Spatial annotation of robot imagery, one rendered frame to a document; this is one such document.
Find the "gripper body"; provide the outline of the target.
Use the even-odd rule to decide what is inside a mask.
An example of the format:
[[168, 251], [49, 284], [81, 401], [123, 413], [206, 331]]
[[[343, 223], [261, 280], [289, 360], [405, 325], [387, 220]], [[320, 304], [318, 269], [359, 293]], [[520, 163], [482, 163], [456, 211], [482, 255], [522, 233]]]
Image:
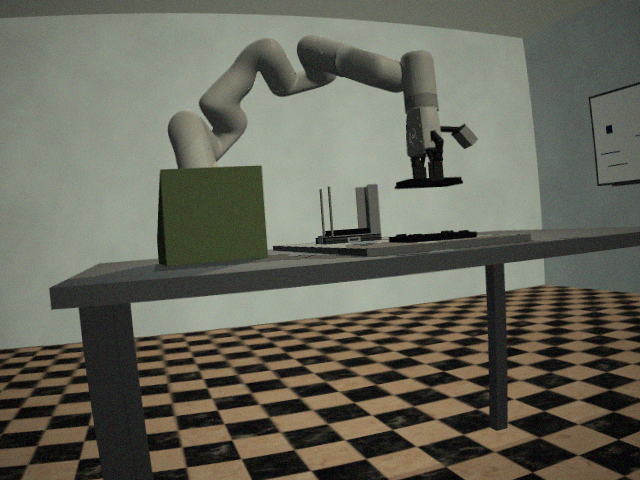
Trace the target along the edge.
[[407, 155], [409, 157], [414, 157], [419, 154], [427, 155], [425, 149], [428, 149], [428, 147], [435, 148], [435, 142], [431, 139], [430, 131], [435, 131], [441, 136], [437, 111], [439, 111], [439, 108], [436, 106], [418, 106], [405, 110], [407, 114]]

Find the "black flat rectangular pad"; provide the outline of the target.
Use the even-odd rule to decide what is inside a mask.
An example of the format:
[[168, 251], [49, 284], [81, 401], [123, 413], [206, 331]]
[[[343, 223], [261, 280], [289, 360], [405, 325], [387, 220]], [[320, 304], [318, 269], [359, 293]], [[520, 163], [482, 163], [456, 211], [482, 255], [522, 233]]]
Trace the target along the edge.
[[[454, 232], [450, 230], [450, 232]], [[389, 242], [423, 242], [423, 241], [435, 241], [435, 240], [447, 240], [447, 239], [459, 239], [459, 238], [471, 238], [477, 237], [477, 232], [469, 232], [468, 230], [459, 231], [459, 233], [451, 233], [449, 231], [441, 231], [438, 234], [398, 234], [395, 237], [389, 237]]]

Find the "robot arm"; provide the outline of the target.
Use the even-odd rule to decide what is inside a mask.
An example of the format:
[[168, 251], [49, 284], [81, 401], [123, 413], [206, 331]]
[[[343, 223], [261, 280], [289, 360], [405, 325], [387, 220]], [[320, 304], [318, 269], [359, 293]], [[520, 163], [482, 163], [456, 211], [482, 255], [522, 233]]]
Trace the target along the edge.
[[196, 112], [177, 112], [168, 124], [168, 136], [178, 169], [218, 167], [217, 161], [247, 127], [240, 102], [252, 89], [258, 71], [271, 92], [280, 97], [325, 86], [339, 76], [394, 93], [403, 91], [405, 110], [438, 107], [434, 61], [427, 51], [407, 52], [398, 61], [307, 35], [298, 42], [297, 55], [304, 70], [295, 72], [276, 40], [261, 38], [246, 46], [199, 100], [212, 131]]

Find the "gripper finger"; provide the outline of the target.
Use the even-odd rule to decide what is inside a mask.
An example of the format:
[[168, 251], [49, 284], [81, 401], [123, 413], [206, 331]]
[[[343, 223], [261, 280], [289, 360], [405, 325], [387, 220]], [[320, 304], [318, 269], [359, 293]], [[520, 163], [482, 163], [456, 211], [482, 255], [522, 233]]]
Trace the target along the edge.
[[[420, 159], [417, 159], [417, 158], [422, 158], [422, 159], [420, 161]], [[411, 166], [413, 171], [413, 179], [427, 178], [426, 167], [424, 167], [425, 158], [426, 158], [426, 154], [420, 154], [415, 157], [411, 157], [410, 160], [412, 160]]]
[[444, 180], [442, 163], [444, 140], [435, 131], [430, 131], [430, 134], [431, 139], [435, 142], [436, 145], [435, 148], [428, 147], [428, 149], [425, 150], [430, 161], [428, 162], [429, 180], [442, 181]]

